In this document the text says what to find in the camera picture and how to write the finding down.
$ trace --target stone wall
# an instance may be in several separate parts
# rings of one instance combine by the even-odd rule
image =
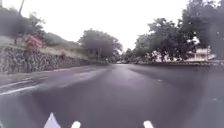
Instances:
[[[99,62],[32,50],[0,48],[1,73],[30,73],[97,63]]]

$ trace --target sky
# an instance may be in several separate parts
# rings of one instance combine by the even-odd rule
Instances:
[[[19,10],[22,0],[3,0]],[[23,16],[36,12],[44,29],[77,41],[90,28],[119,39],[124,50],[133,49],[138,35],[148,32],[155,18],[177,21],[188,0],[25,0]]]

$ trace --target road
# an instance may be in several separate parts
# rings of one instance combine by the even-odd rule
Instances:
[[[223,128],[223,75],[212,69],[139,65],[85,66],[4,77],[5,128]]]

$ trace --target tree canopy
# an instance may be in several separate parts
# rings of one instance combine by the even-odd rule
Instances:
[[[78,42],[93,58],[109,58],[122,50],[122,45],[117,38],[93,29],[84,31]]]

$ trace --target vegetation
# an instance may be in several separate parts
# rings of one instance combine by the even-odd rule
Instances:
[[[149,33],[140,35],[133,51],[126,56],[134,56],[155,61],[184,61],[197,48],[212,49],[219,59],[224,59],[224,0],[190,0],[182,12],[182,18],[175,24],[165,18],[155,19],[148,24]]]
[[[149,23],[149,31],[136,40],[134,50],[128,49],[122,56],[122,45],[108,33],[89,29],[76,42],[64,40],[43,30],[44,20],[32,13],[21,17],[15,9],[0,8],[0,34],[17,39],[30,34],[40,39],[47,47],[63,48],[80,52],[93,59],[116,61],[185,61],[198,48],[211,48],[217,58],[224,59],[224,0],[190,0],[178,22],[157,18]]]
[[[53,33],[46,33],[43,29],[44,23],[36,13],[31,13],[28,18],[25,18],[16,9],[0,8],[0,35],[13,38],[15,45],[19,37],[29,34],[42,41],[45,49],[61,50],[63,55],[73,52],[85,54],[92,59],[105,60],[117,56],[118,51],[122,50],[118,39],[107,33],[90,29],[84,31],[84,35],[77,43],[67,41]]]

